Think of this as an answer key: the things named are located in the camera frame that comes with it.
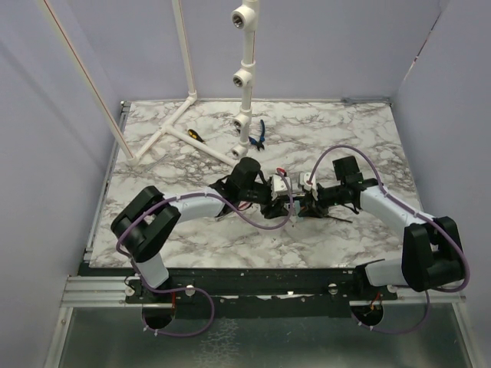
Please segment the red white staple box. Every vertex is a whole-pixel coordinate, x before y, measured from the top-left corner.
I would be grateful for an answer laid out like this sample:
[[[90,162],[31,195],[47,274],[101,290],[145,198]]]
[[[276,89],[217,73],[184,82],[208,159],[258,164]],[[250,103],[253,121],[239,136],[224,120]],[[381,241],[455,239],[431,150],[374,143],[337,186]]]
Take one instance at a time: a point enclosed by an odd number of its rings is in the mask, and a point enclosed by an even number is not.
[[[216,221],[222,221],[225,218],[228,218],[232,215],[236,215],[238,212],[244,212],[252,207],[252,203],[243,203],[239,207],[236,208],[236,210],[231,210],[230,207],[228,207],[228,212],[227,213],[221,213],[219,216],[215,217]]]

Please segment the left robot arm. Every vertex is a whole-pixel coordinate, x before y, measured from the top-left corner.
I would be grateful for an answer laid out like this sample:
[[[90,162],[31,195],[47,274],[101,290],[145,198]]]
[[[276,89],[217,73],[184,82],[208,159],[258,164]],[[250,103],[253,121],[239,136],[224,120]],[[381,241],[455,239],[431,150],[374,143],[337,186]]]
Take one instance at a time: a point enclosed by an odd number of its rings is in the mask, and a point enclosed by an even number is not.
[[[280,170],[275,177],[285,185],[285,194],[276,193],[274,179],[265,179],[259,162],[246,157],[229,175],[199,191],[167,197],[156,186],[142,189],[112,221],[110,230],[117,238],[117,251],[129,258],[143,279],[145,296],[155,303],[168,296],[170,273],[160,250],[178,224],[219,219],[234,212],[259,229],[276,230],[286,225],[294,209],[292,185]],[[254,223],[239,211],[241,202],[278,205],[283,221],[273,226]]]

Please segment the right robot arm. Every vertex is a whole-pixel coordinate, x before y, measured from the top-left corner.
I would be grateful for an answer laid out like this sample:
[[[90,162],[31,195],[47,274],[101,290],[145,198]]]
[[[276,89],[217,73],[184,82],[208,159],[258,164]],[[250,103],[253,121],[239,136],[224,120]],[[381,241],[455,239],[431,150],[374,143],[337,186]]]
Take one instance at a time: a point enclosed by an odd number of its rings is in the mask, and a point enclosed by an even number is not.
[[[300,215],[308,211],[324,215],[342,205],[354,212],[367,212],[382,221],[402,241],[399,259],[375,261],[361,266],[364,273],[352,281],[354,294],[369,300],[381,286],[407,287],[414,291],[436,290],[465,279],[465,264],[456,223],[444,216],[435,218],[419,212],[390,193],[375,178],[365,179],[354,156],[333,162],[339,184],[323,187],[313,173],[299,175],[299,188],[305,193]]]

